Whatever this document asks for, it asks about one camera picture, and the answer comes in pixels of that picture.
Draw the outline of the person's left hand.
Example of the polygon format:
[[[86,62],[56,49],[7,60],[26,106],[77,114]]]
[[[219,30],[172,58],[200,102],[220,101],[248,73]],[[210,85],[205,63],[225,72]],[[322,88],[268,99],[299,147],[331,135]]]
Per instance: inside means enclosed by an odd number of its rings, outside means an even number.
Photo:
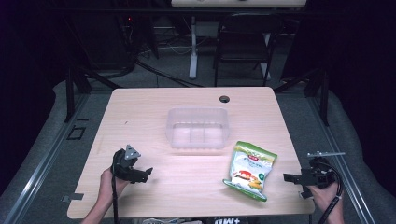
[[[113,189],[112,189],[112,177],[113,174],[109,169],[106,169],[101,174],[101,182],[99,188],[98,201],[102,204],[111,204],[113,200]],[[129,184],[128,181],[115,178],[116,181],[116,192],[120,196],[126,186]]]

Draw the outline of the person's right hand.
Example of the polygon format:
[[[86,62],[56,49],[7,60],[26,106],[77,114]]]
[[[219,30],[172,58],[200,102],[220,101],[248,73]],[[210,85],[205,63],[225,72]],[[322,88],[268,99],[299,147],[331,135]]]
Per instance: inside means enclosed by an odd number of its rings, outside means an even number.
[[[325,189],[320,189],[316,186],[308,186],[308,189],[311,191],[314,197],[315,204],[322,212],[325,212],[332,200],[336,197],[338,184],[332,183]]]

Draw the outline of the white desk leg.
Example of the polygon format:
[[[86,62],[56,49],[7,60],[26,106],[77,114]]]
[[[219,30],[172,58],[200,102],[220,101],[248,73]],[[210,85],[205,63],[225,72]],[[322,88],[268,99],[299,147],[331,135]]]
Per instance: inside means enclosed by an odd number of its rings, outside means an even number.
[[[190,79],[197,78],[197,64],[198,64],[198,55],[197,55],[197,38],[196,38],[196,20],[194,17],[192,17],[191,18],[191,62],[190,62],[190,72],[189,72]]]

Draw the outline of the aluminium floor rail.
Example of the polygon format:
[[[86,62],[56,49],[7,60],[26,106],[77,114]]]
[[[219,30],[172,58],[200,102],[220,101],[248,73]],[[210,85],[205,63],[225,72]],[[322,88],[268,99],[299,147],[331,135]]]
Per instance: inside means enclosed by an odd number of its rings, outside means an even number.
[[[319,105],[315,98],[308,97],[307,102],[311,110],[314,112],[314,117],[318,123],[318,126],[324,133],[326,140],[330,146],[331,161],[337,168],[337,171],[343,177],[344,189],[346,195],[354,206],[354,209],[359,217],[361,224],[376,224],[375,219],[369,210],[366,201],[363,199],[361,190],[358,187],[350,169],[344,159],[344,154],[342,153],[340,147],[338,146],[332,131],[329,126],[326,126],[320,116]]]
[[[0,196],[0,224],[20,224],[26,210],[43,184],[51,165],[72,123],[89,99],[82,94],[75,100],[75,112],[65,122],[66,100],[58,96],[37,139],[28,152],[20,169]]]

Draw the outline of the clear plastic container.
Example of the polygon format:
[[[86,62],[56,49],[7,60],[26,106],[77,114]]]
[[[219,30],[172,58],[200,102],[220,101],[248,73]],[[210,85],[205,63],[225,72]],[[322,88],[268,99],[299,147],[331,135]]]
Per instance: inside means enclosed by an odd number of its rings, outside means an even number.
[[[222,107],[176,107],[168,111],[166,138],[173,148],[223,148],[230,134]]]

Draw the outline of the black metal stand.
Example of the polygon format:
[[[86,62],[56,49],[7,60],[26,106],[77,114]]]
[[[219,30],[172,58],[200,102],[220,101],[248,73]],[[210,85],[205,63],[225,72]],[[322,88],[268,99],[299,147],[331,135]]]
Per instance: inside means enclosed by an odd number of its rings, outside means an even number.
[[[315,68],[302,76],[294,77],[285,84],[275,88],[274,92],[280,93],[282,91],[286,91],[306,79],[308,80],[308,83],[305,86],[304,95],[306,97],[315,97],[318,91],[320,91],[318,113],[322,122],[328,126],[329,76],[324,69]]]
[[[65,74],[65,89],[66,89],[66,117],[65,122],[68,122],[75,114],[75,89],[78,89],[83,94],[90,94],[92,86],[88,82],[88,78],[96,79],[100,83],[108,86],[110,89],[119,89],[120,85],[100,76],[98,73],[83,66],[70,66]]]

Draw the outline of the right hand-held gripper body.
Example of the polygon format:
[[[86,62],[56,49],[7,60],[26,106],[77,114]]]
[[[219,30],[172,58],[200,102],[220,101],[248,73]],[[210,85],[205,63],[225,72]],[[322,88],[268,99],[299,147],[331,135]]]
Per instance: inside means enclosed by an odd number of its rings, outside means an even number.
[[[332,183],[337,183],[340,189],[343,187],[341,175],[328,160],[330,156],[335,156],[335,153],[317,151],[307,154],[310,168],[301,170],[302,186],[316,186],[320,189],[326,189]]]

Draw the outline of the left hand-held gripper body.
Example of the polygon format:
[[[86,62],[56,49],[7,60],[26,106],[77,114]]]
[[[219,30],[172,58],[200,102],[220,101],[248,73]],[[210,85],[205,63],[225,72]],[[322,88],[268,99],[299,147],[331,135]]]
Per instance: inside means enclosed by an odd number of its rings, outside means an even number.
[[[121,148],[113,156],[112,174],[132,184],[136,183],[139,177],[143,177],[142,172],[144,172],[134,168],[134,164],[140,156],[141,154],[131,145]]]

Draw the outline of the green and white snack bag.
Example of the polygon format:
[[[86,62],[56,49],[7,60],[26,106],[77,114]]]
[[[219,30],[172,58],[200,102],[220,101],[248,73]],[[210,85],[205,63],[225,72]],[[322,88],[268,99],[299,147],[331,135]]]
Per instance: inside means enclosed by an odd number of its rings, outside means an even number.
[[[229,178],[222,182],[259,202],[266,202],[267,197],[262,190],[276,159],[277,155],[273,152],[238,141],[233,148]]]

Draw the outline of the black item with white print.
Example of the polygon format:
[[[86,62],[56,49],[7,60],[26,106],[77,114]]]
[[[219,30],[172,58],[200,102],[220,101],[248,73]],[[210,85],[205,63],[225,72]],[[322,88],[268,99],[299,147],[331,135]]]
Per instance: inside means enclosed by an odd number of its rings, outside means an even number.
[[[239,217],[216,217],[214,224],[239,224],[241,220]]]

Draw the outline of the black chair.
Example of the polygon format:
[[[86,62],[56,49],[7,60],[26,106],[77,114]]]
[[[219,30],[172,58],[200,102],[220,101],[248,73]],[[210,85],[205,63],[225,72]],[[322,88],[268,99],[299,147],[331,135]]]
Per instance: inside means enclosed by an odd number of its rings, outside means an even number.
[[[262,70],[265,86],[276,38],[283,27],[283,19],[276,14],[241,12],[225,16],[217,30],[214,85],[218,85],[220,63],[254,63],[254,68],[266,65]]]

